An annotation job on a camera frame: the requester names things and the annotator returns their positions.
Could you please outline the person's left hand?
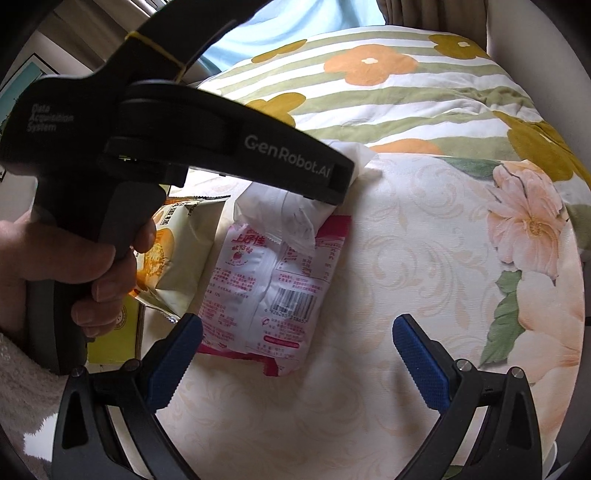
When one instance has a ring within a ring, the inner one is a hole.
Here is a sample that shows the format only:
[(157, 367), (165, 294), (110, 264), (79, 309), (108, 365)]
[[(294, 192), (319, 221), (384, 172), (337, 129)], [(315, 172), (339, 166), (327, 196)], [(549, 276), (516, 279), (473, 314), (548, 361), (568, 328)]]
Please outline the person's left hand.
[(155, 241), (152, 220), (144, 224), (126, 256), (117, 261), (115, 248), (33, 222), (28, 213), (1, 222), (1, 333), (16, 343), (22, 336), (26, 284), (55, 280), (91, 285), (91, 292), (70, 308), (70, 319), (89, 338), (111, 332), (123, 298), (135, 287), (135, 252), (145, 253)]

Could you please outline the left fuzzy sleeve forearm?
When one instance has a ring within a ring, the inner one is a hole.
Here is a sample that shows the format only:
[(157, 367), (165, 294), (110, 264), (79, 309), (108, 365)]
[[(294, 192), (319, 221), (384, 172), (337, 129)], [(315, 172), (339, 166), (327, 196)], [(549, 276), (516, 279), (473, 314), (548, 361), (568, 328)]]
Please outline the left fuzzy sleeve forearm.
[(19, 457), (37, 479), (48, 479), (49, 463), (25, 453), (24, 436), (36, 434), (55, 414), (66, 377), (41, 368), (5, 335), (1, 335), (1, 426)]

